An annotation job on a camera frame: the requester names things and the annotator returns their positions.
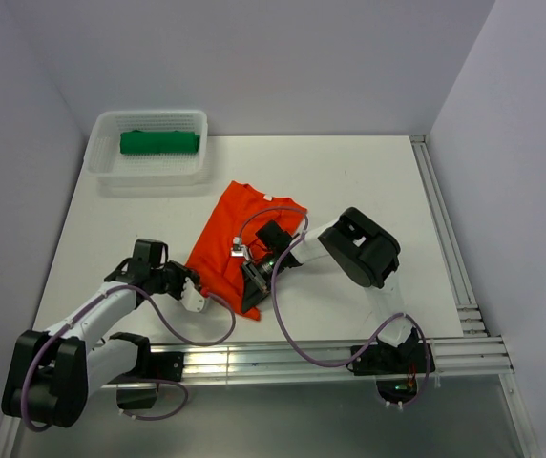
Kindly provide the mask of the orange polo t shirt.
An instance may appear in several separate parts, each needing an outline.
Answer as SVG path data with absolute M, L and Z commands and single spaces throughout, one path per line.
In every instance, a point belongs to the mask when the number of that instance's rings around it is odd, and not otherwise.
M 283 230 L 293 234 L 303 221 L 301 212 L 306 211 L 292 198 L 270 197 L 247 183 L 233 181 L 222 193 L 186 266 L 197 271 L 201 285 L 225 299 L 235 313 L 259 321 L 261 313 L 258 309 L 241 311 L 243 260 L 231 256 L 232 242 L 235 237 L 241 237 L 259 260 L 264 257 L 265 249 L 257 241 L 256 232 L 274 220 Z

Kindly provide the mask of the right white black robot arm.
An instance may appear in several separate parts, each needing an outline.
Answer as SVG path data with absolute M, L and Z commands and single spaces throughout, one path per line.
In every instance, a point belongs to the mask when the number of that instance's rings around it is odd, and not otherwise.
M 355 207 L 347 208 L 332 222 L 310 230 L 301 212 L 303 229 L 296 235 L 270 219 L 256 231 L 264 256 L 256 259 L 241 235 L 233 239 L 231 254 L 242 256 L 241 312 L 247 313 L 267 297 L 277 297 L 277 280 L 287 269 L 298 268 L 324 257 L 332 258 L 348 278 L 367 291 L 384 321 L 367 345 L 352 352 L 355 362 L 370 350 L 378 353 L 385 368 L 404 370 L 414 351 L 425 340 L 415 320 L 408 316 L 398 286 L 401 246 L 381 225 Z

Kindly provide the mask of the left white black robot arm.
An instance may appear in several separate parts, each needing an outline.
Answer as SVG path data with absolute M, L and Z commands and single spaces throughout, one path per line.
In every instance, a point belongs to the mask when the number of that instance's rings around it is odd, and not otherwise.
M 199 297 L 199 286 L 195 270 L 169 260 L 166 243 L 138 239 L 131 257 L 72 315 L 17 338 L 2 412 L 43 432 L 72 426 L 89 397 L 110 382 L 179 385 L 179 370 L 164 378 L 155 367 L 147 337 L 110 330 L 155 295 L 187 302 Z

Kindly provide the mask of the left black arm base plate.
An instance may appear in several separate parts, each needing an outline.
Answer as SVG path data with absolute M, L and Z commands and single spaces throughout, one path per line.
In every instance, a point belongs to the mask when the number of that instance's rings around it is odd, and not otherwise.
M 179 351 L 154 352 L 137 363 L 136 368 L 112 379 L 113 384 L 133 383 L 138 380 L 166 380 L 180 382 L 184 368 L 184 353 Z

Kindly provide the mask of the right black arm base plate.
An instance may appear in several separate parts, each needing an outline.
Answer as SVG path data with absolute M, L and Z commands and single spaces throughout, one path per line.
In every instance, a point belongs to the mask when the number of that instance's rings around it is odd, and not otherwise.
M 426 374 L 436 368 L 430 348 L 419 343 L 412 347 L 402 344 L 392 347 L 385 343 L 371 345 L 346 368 L 356 376 L 401 375 L 409 374 L 414 369 L 417 374 Z

